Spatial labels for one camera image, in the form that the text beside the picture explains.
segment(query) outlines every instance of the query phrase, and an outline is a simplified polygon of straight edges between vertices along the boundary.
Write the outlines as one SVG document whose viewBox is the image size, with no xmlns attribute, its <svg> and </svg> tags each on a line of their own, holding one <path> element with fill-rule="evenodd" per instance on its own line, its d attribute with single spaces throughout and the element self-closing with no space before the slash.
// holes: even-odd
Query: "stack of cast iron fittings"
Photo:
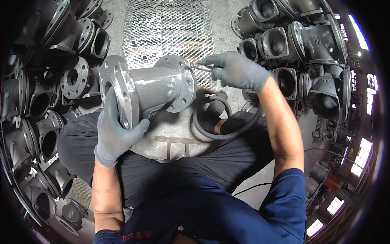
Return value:
<svg viewBox="0 0 390 244">
<path fill-rule="evenodd" d="M 102 3 L 34 0 L 9 56 L 1 86 L 2 161 L 16 196 L 41 226 L 53 220 L 55 200 L 65 199 L 74 178 L 59 160 L 48 163 L 59 132 L 81 116 L 81 100 L 100 96 L 97 67 L 107 55 L 106 29 L 113 21 Z M 56 218 L 77 235 L 86 212 L 69 199 L 68 205 Z M 68 219 L 64 211 L 75 209 L 80 218 Z"/>
<path fill-rule="evenodd" d="M 335 15 L 325 0 L 252 0 L 231 21 L 237 50 L 270 70 L 297 119 L 305 110 L 328 120 L 322 138 L 335 141 L 348 120 L 351 69 Z M 254 112 L 258 100 L 242 110 Z"/>
</svg>

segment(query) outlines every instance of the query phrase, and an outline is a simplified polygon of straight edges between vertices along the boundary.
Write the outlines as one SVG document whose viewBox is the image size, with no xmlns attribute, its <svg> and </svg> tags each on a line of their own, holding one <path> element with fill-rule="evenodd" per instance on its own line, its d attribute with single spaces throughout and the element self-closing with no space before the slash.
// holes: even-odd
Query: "air hose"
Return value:
<svg viewBox="0 0 390 244">
<path fill-rule="evenodd" d="M 220 96 L 208 96 L 204 100 L 202 100 L 200 102 L 200 104 L 209 103 L 213 100 L 220 101 L 225 105 L 225 111 L 227 113 L 228 118 L 233 116 L 233 112 L 232 112 L 232 109 L 231 109 L 229 103 L 227 102 L 226 99 L 224 99 Z M 205 131 L 199 124 L 198 110 L 197 109 L 194 109 L 194 112 L 192 113 L 192 121 L 195 125 L 195 128 L 205 137 L 210 138 L 210 139 L 215 140 L 215 141 L 224 141 L 224 140 L 234 139 L 234 138 L 238 137 L 239 135 L 241 135 L 242 133 L 244 133 L 245 131 L 247 131 L 250 127 L 252 127 L 260 119 L 261 115 L 262 115 L 262 109 L 261 109 L 261 105 L 259 103 L 259 109 L 257 110 L 256 114 L 252 117 L 252 119 L 246 125 L 244 125 L 239 130 L 237 130 L 233 133 L 230 133 L 230 134 L 226 134 L 226 135 L 215 135 L 215 134 L 211 134 L 211 133 Z"/>
</svg>

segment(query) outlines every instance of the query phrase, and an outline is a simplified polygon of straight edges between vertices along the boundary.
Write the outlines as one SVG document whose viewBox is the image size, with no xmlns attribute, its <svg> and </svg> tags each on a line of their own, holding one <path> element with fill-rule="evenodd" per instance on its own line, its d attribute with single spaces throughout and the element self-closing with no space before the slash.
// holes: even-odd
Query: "gray work glove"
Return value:
<svg viewBox="0 0 390 244">
<path fill-rule="evenodd" d="M 268 77 L 272 75 L 261 65 L 233 51 L 208 56 L 200 63 L 222 67 L 213 69 L 211 74 L 212 80 L 221 80 L 222 87 L 251 89 L 256 94 L 261 92 Z"/>
<path fill-rule="evenodd" d="M 126 130 L 118 118 L 117 98 L 114 89 L 110 88 L 104 109 L 97 119 L 95 158 L 104 167 L 115 167 L 118 158 L 144 137 L 150 124 L 148 119 L 143 119 L 132 130 Z"/>
</svg>

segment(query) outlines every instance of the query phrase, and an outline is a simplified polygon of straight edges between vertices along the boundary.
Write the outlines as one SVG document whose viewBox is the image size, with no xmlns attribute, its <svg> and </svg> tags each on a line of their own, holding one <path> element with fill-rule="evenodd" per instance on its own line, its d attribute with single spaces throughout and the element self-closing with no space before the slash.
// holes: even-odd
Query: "person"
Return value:
<svg viewBox="0 0 390 244">
<path fill-rule="evenodd" d="M 201 63 L 220 66 L 212 79 L 223 87 L 255 91 L 266 114 L 242 136 L 205 156 L 161 164 L 130 151 L 149 120 L 123 129 L 112 89 L 100 114 L 83 115 L 62 129 L 61 162 L 92 186 L 94 243 L 303 243 L 303 142 L 273 76 L 237 52 L 211 55 Z M 239 111 L 224 120 L 219 118 L 223 109 L 220 101 L 211 102 L 201 118 L 203 128 L 228 134 L 253 116 Z M 259 210 L 232 197 L 242 181 L 273 159 L 273 182 Z M 126 223 L 123 206 L 134 207 Z"/>
</svg>

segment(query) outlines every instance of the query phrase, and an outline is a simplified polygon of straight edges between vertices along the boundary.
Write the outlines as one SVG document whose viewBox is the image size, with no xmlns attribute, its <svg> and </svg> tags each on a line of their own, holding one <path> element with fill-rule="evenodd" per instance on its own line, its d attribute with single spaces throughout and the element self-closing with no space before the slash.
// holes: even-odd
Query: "black pants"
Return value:
<svg viewBox="0 0 390 244">
<path fill-rule="evenodd" d="M 58 156 L 69 171 L 92 186 L 94 148 L 98 142 L 99 113 L 80 116 L 65 125 L 58 139 Z M 221 127 L 228 134 L 245 125 L 253 114 L 239 111 Z M 127 151 L 119 158 L 118 174 L 125 206 L 135 206 L 142 192 L 155 177 L 172 172 L 198 173 L 214 180 L 232 193 L 245 179 L 253 176 L 274 159 L 265 118 L 237 139 L 217 142 L 215 150 L 201 157 L 184 157 L 161 164 Z"/>
</svg>

